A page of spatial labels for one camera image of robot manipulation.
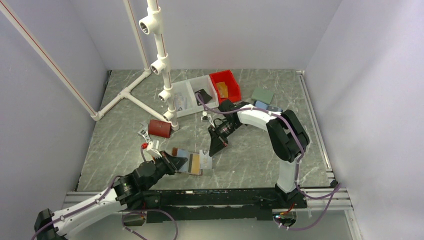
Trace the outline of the brown leather card holder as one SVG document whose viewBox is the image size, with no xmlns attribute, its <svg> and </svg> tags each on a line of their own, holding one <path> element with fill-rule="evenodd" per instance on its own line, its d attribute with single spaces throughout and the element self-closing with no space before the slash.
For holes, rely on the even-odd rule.
<svg viewBox="0 0 424 240">
<path fill-rule="evenodd" d="M 174 157 L 187 158 L 187 162 L 179 169 L 180 173 L 194 176 L 201 176 L 203 174 L 199 153 L 189 152 L 188 150 L 174 147 L 171 155 Z"/>
</svg>

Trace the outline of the gold card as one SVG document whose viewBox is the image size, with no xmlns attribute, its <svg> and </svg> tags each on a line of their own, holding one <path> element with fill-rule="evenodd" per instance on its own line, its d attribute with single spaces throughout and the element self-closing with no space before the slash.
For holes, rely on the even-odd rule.
<svg viewBox="0 0 424 240">
<path fill-rule="evenodd" d="M 191 153 L 189 155 L 188 173 L 197 176 L 202 174 L 202 169 L 200 168 L 200 157 L 198 153 Z"/>
</svg>

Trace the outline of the white vip card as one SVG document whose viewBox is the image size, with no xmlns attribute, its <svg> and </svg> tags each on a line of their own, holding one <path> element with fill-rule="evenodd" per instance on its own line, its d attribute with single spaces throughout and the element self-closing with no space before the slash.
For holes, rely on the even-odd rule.
<svg viewBox="0 0 424 240">
<path fill-rule="evenodd" d="M 199 163 L 202 170 L 211 170 L 213 168 L 213 158 L 208 150 L 199 150 Z"/>
</svg>

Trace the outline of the black card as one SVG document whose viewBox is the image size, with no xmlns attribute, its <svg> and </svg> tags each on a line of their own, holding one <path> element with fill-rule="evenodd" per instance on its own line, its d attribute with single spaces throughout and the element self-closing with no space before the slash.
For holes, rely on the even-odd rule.
<svg viewBox="0 0 424 240">
<path fill-rule="evenodd" d="M 202 102 L 204 103 L 204 104 L 207 104 L 207 103 L 209 103 L 213 98 L 212 98 L 212 96 L 211 95 L 209 95 L 203 88 L 202 89 L 200 89 L 200 90 L 198 90 L 198 91 L 196 91 L 195 93 L 194 93 L 194 96 L 196 97 L 196 103 L 197 103 L 197 105 L 198 106 L 201 106 L 202 104 L 201 104 L 201 102 L 197 99 L 197 97 L 198 97 L 198 95 L 199 95 L 199 99 L 200 100 L 202 100 Z"/>
</svg>

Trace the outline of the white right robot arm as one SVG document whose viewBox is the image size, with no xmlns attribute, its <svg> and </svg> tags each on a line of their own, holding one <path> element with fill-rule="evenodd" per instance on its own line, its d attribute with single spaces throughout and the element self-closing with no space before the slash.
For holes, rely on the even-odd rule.
<svg viewBox="0 0 424 240">
<path fill-rule="evenodd" d="M 295 201 L 293 193 L 299 186 L 302 158 L 310 143 L 309 136 L 292 110 L 269 111 L 242 101 L 238 104 L 223 101 L 216 113 L 223 115 L 220 124 L 208 127 L 209 155 L 228 146 L 228 136 L 242 125 L 250 125 L 268 133 L 272 149 L 280 159 L 276 203 L 287 208 Z"/>
</svg>

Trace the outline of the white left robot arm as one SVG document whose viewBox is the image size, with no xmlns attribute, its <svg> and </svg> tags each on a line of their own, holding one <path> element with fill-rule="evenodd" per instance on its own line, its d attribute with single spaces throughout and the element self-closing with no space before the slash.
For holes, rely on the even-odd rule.
<svg viewBox="0 0 424 240">
<path fill-rule="evenodd" d="M 133 172 L 115 176 L 100 193 L 73 206 L 38 213 L 33 240 L 69 240 L 97 221 L 120 211 L 138 212 L 158 207 L 160 197 L 150 190 L 163 176 L 179 172 L 188 161 L 160 151 L 159 157 L 142 162 Z"/>
</svg>

